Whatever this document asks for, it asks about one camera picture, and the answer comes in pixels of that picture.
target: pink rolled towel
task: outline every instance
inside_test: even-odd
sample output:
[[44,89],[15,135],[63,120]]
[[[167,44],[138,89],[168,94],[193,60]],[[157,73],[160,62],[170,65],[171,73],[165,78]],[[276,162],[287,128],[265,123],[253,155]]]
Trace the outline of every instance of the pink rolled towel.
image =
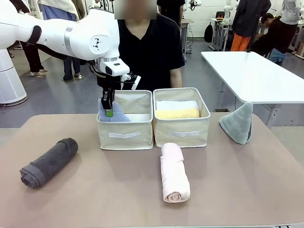
[[161,154],[163,200],[168,203],[188,200],[190,184],[185,173],[180,147],[175,143],[166,143],[162,146]]

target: person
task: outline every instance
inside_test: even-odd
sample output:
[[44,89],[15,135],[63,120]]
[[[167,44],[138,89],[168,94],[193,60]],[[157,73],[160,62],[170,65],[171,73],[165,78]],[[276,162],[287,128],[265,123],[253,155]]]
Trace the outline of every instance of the person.
[[124,8],[125,19],[118,20],[120,58],[131,72],[142,77],[137,89],[182,87],[181,67],[185,63],[179,27],[156,14],[153,6],[147,7],[149,2],[129,0]]
[[184,4],[185,0],[157,0],[159,12],[174,20],[179,27],[181,26]]
[[262,17],[262,23],[269,27],[268,33],[260,37],[251,50],[262,56],[271,52],[269,60],[282,65],[298,27],[300,5],[298,0],[284,0],[281,17],[275,18],[271,13]]
[[[30,11],[28,7],[23,3],[22,0],[10,0],[10,2],[15,6],[18,13],[30,15]],[[41,64],[37,47],[22,41],[20,41],[20,43],[22,45],[24,54],[28,60],[28,64],[30,68],[29,76],[41,77],[43,75],[46,75],[48,71]]]
[[231,51],[245,51],[254,34],[257,20],[271,7],[270,0],[240,0],[233,20],[234,38]]
[[[43,14],[44,20],[65,19],[77,21],[85,16],[85,10],[81,0],[38,0],[38,4]],[[64,82],[73,80],[72,62],[74,68],[74,78],[82,79],[80,75],[80,60],[67,56],[64,60]]]

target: dark gray towel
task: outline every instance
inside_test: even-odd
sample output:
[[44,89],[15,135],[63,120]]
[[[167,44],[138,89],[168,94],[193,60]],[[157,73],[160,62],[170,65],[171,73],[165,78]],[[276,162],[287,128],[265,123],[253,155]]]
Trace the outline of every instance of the dark gray towel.
[[20,170],[22,182],[32,189],[43,186],[71,161],[77,151],[78,144],[74,139],[60,140],[45,154]]

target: folded yellow towel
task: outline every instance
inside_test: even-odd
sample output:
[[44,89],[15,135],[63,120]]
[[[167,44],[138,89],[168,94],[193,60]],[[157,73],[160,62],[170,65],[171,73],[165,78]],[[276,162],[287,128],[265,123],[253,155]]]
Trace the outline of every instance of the folded yellow towel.
[[188,119],[199,118],[200,112],[197,108],[187,108],[183,110],[156,110],[156,116],[159,119]]

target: black hair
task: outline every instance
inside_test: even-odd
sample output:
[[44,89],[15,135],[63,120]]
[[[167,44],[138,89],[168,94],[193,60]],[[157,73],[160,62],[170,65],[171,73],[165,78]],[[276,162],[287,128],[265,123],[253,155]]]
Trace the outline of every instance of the black hair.
[[271,13],[267,13],[267,14],[265,14],[265,16],[262,16],[261,22],[262,22],[262,24],[265,24],[265,21],[267,19],[274,19],[274,18],[275,17]]

